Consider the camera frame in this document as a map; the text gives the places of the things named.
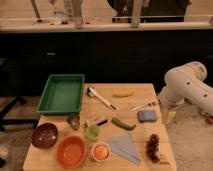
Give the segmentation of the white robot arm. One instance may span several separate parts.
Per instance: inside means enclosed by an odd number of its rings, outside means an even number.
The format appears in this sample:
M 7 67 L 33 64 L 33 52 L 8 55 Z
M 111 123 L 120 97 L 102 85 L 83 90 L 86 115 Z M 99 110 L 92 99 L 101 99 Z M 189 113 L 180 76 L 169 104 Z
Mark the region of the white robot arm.
M 207 118 L 213 118 L 213 87 L 204 80 L 207 69 L 201 62 L 193 61 L 168 70 L 164 76 L 165 86 L 158 94 L 162 123 L 168 124 L 174 118 L 175 109 L 189 100 Z

